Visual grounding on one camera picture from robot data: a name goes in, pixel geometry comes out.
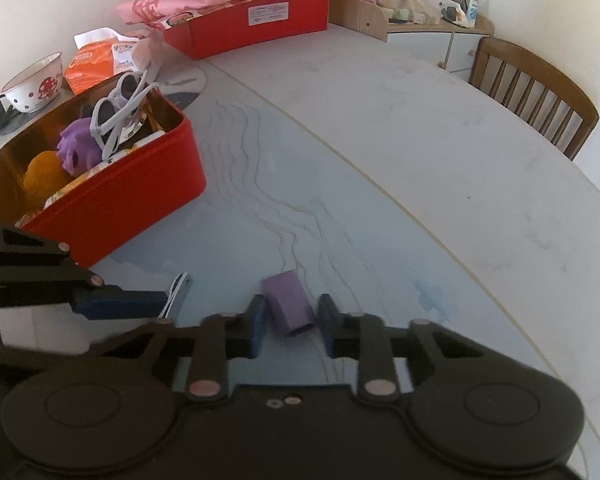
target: orange plush toy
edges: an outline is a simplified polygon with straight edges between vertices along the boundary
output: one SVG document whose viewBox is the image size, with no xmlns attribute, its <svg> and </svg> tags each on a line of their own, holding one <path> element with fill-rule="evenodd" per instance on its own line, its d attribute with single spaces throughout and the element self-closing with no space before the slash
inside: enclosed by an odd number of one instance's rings
<svg viewBox="0 0 600 480">
<path fill-rule="evenodd" d="M 46 199 L 60 191 L 74 178 L 62 169 L 62 161 L 53 151 L 37 154 L 29 163 L 22 185 L 31 205 L 45 206 Z"/>
</svg>

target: wooden chair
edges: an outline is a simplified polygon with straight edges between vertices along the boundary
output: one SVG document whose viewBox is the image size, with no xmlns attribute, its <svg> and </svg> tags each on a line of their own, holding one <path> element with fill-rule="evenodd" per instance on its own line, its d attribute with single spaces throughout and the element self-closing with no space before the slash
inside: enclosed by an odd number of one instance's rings
<svg viewBox="0 0 600 480">
<path fill-rule="evenodd" d="M 531 110 L 531 113 L 528 115 L 526 122 L 538 130 L 538 132 L 546 137 L 554 146 L 557 146 L 561 140 L 563 141 L 561 144 L 565 144 L 566 139 L 563 139 L 563 135 L 567 130 L 567 126 L 571 123 L 574 113 L 582 119 L 577 131 L 573 134 L 573 137 L 571 137 L 571 140 L 563 150 L 564 155 L 569 157 L 570 160 L 573 160 L 589 137 L 593 128 L 598 124 L 600 118 L 598 111 L 591 100 L 580 87 L 576 85 L 576 83 L 560 72 L 555 66 L 546 62 L 541 57 L 536 56 L 536 54 L 529 52 L 526 48 L 509 43 L 509 41 L 498 40 L 497 38 L 482 38 L 482 40 L 480 40 L 480 46 L 478 47 L 470 79 L 471 85 L 475 86 L 477 89 L 482 87 L 485 72 L 487 71 L 487 65 L 491 57 L 494 57 L 501 62 L 493 84 L 491 85 L 491 89 L 488 92 L 489 97 L 493 99 L 496 99 L 507 65 L 511 65 L 516 69 L 516 72 L 507 87 L 507 91 L 504 93 L 501 100 L 498 101 L 504 107 L 509 108 L 511 99 L 516 93 L 516 87 L 520 81 L 520 76 L 524 73 L 530 77 L 525 91 L 520 96 L 518 104 L 515 109 L 512 109 L 518 117 L 522 118 L 526 103 L 532 93 L 535 83 L 540 83 L 542 93 Z M 542 121 L 538 128 L 536 127 L 536 121 L 540 110 L 544 105 L 547 94 L 550 91 L 555 95 L 555 99 L 551 109 L 544 118 L 544 121 Z M 567 108 L 565 117 L 562 119 L 557 129 L 553 133 L 549 133 L 549 128 L 554 122 L 558 108 L 560 108 L 560 105 L 563 102 L 566 104 Z"/>
</svg>

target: bowl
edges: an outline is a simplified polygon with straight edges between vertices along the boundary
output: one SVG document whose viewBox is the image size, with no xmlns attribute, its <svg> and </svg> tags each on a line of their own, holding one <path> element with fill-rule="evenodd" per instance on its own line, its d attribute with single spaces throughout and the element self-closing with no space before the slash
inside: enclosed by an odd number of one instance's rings
<svg viewBox="0 0 600 480">
<path fill-rule="evenodd" d="M 62 85 L 61 56 L 61 52 L 56 52 L 30 65 L 9 81 L 1 93 L 19 112 L 40 110 L 58 95 Z"/>
</svg>

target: purple box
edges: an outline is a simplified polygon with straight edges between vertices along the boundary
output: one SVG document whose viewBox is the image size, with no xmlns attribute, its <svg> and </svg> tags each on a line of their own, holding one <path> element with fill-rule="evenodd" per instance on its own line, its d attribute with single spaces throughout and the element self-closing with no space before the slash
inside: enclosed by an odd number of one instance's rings
<svg viewBox="0 0 600 480">
<path fill-rule="evenodd" d="M 267 298 L 274 323 L 286 337 L 314 327 L 314 310 L 292 270 L 262 280 L 262 293 Z"/>
</svg>

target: red box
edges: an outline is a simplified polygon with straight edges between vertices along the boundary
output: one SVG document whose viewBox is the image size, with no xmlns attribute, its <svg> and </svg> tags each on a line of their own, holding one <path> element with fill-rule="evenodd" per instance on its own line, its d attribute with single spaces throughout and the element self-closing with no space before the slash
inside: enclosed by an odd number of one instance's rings
<svg viewBox="0 0 600 480">
<path fill-rule="evenodd" d="M 234 0 L 151 26 L 163 30 L 171 46 L 203 59 L 250 44 L 326 30 L 328 21 L 329 0 Z"/>
<path fill-rule="evenodd" d="M 0 221 L 28 212 L 22 176 L 31 159 L 55 149 L 60 132 L 85 102 L 109 93 L 111 80 L 55 108 L 0 150 Z M 190 121 L 158 92 L 149 95 L 167 132 L 81 183 L 23 229 L 66 242 L 72 258 L 90 267 L 161 218 L 198 197 L 206 179 Z"/>
</svg>

